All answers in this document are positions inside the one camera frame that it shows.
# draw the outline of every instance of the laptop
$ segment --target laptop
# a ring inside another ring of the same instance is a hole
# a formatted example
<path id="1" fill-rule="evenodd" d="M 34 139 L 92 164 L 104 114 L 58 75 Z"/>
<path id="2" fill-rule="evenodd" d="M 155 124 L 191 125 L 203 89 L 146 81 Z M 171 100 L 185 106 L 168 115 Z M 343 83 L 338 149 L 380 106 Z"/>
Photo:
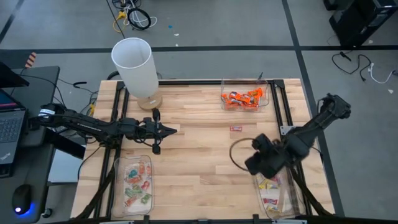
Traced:
<path id="1" fill-rule="evenodd" d="M 11 175 L 27 110 L 0 89 L 0 178 Z"/>

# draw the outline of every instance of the lamp base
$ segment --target lamp base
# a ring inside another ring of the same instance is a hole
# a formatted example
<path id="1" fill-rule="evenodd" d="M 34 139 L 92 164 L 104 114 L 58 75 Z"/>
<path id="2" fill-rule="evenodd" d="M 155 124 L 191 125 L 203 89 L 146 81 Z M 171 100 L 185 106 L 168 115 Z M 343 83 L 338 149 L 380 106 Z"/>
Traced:
<path id="1" fill-rule="evenodd" d="M 146 111 L 150 111 L 155 108 L 160 108 L 162 105 L 163 98 L 162 95 L 156 93 L 153 96 L 146 97 L 146 98 L 139 98 L 137 100 L 138 106 Z"/>

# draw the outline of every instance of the white lampshade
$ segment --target white lampshade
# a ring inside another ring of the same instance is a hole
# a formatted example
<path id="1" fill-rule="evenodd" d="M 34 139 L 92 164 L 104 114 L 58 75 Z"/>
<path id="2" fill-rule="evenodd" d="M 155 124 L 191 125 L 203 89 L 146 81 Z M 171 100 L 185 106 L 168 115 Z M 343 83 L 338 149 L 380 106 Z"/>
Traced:
<path id="1" fill-rule="evenodd" d="M 129 93 L 137 98 L 154 95 L 159 86 L 152 49 L 140 38 L 119 41 L 112 49 L 112 60 Z"/>

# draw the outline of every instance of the wooden table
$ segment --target wooden table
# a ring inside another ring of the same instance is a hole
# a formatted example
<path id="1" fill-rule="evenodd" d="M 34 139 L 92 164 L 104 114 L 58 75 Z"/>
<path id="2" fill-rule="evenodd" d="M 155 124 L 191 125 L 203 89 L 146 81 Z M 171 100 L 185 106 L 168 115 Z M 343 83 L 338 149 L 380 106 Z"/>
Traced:
<path id="1" fill-rule="evenodd" d="M 299 79 L 284 81 L 294 125 L 304 125 L 310 116 L 302 84 Z M 116 83 L 101 82 L 95 118 L 110 119 Z M 159 156 L 153 155 L 151 148 L 127 139 L 123 140 L 121 151 L 121 157 L 148 155 L 152 159 L 155 185 L 150 219 L 250 219 L 256 213 L 260 218 L 267 218 L 261 212 L 252 177 L 232 164 L 228 151 L 235 140 L 254 138 L 260 133 L 279 139 L 272 97 L 263 112 L 243 113 L 220 108 L 219 85 L 160 86 L 159 91 L 163 95 L 161 122 L 178 133 L 163 140 Z M 119 102 L 121 111 L 123 94 Z M 281 111 L 286 125 L 283 106 Z M 127 117 L 141 120 L 148 116 L 151 113 L 142 111 L 130 96 Z M 243 131 L 230 132 L 231 125 L 241 125 Z M 85 157 L 97 147 L 89 145 Z M 234 149 L 233 156 L 243 164 L 253 152 L 247 142 Z M 112 153 L 109 166 L 113 162 Z M 100 149 L 81 168 L 71 217 L 77 216 L 97 191 L 103 156 L 104 149 Z M 319 153 L 312 149 L 302 165 L 308 188 L 329 212 L 334 212 Z M 105 215 L 107 199 L 105 192 L 101 216 Z"/>

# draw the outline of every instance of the computer mouse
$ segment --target computer mouse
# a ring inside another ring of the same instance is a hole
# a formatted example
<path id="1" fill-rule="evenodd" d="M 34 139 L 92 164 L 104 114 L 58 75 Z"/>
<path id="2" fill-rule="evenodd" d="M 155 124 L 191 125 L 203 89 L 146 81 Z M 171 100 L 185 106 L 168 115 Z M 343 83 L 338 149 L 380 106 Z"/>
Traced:
<path id="1" fill-rule="evenodd" d="M 15 189 L 12 195 L 12 208 L 18 215 L 25 214 L 29 210 L 32 200 L 31 191 L 28 184 L 23 184 Z"/>

